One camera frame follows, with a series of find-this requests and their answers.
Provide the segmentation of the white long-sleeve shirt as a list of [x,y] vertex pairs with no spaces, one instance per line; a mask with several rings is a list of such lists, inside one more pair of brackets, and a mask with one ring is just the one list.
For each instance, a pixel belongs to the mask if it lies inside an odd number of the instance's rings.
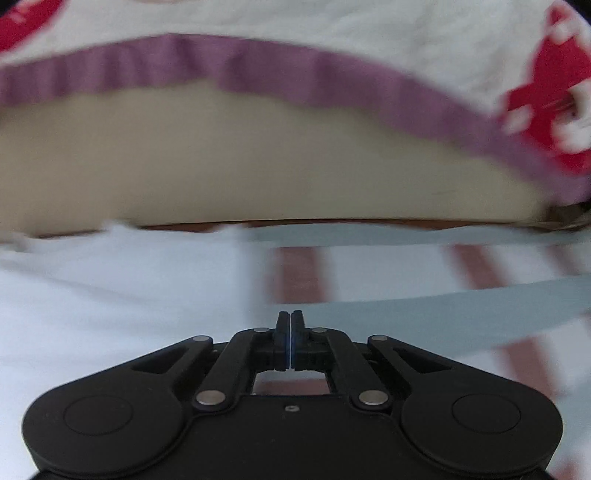
[[1,249],[1,475],[27,479],[27,407],[53,387],[197,335],[270,327],[274,247],[238,226],[21,238]]

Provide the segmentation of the checkered floor rug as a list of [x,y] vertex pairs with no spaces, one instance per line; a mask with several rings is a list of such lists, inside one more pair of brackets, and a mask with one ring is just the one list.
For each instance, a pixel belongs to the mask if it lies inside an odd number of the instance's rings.
[[156,310],[141,329],[151,351],[191,333],[225,340],[298,308],[311,326],[356,340],[387,334],[549,395],[565,421],[552,465],[590,475],[590,235],[500,226],[425,231],[361,223],[246,231],[252,267],[242,319],[191,297],[182,326]]

